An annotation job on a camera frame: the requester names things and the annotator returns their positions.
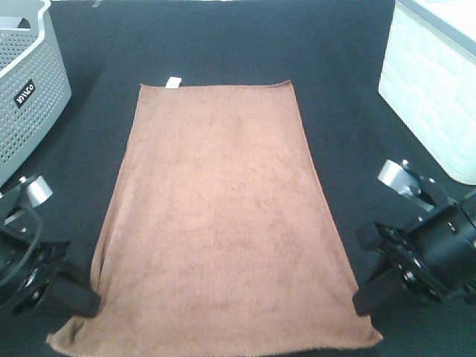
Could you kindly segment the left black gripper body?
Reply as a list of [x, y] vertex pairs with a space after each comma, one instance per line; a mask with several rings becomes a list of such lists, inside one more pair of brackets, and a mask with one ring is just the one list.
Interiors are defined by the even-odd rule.
[[49, 283], [64, 261], [69, 241], [42, 239], [33, 208], [1, 198], [1, 315], [17, 316], [46, 301]]

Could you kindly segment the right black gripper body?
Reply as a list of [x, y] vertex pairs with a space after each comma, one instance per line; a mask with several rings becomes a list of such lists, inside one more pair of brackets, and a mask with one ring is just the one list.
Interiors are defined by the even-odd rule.
[[440, 300], [475, 303], [475, 191], [457, 201], [432, 180], [396, 192], [427, 211], [403, 229], [377, 225], [378, 250], [397, 261], [409, 285]]

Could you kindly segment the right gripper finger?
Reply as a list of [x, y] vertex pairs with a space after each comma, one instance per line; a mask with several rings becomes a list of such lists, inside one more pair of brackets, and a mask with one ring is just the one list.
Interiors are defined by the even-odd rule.
[[372, 315], [389, 307], [402, 292], [399, 271], [390, 269], [367, 281], [354, 295], [353, 305], [358, 316]]
[[359, 245], [364, 251], [382, 254], [382, 235], [375, 222], [368, 222], [356, 231]]

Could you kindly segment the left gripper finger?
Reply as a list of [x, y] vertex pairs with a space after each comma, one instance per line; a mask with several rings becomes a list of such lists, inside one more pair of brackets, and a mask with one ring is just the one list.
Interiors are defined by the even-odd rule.
[[55, 270], [48, 287], [48, 304], [56, 315], [92, 318], [98, 313], [101, 297], [82, 276], [83, 272], [66, 261]]

